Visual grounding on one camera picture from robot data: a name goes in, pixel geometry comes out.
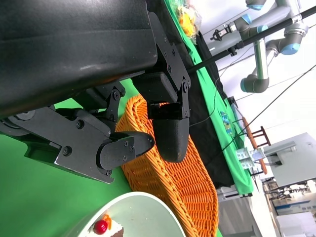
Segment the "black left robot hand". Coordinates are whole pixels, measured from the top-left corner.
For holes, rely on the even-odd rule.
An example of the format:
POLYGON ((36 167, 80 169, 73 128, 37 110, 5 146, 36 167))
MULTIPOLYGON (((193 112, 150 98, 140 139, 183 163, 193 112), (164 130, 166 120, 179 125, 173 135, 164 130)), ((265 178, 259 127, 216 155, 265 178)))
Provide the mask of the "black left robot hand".
POLYGON ((181 162, 191 80, 144 0, 3 0, 0 132, 104 183, 157 147, 181 162))

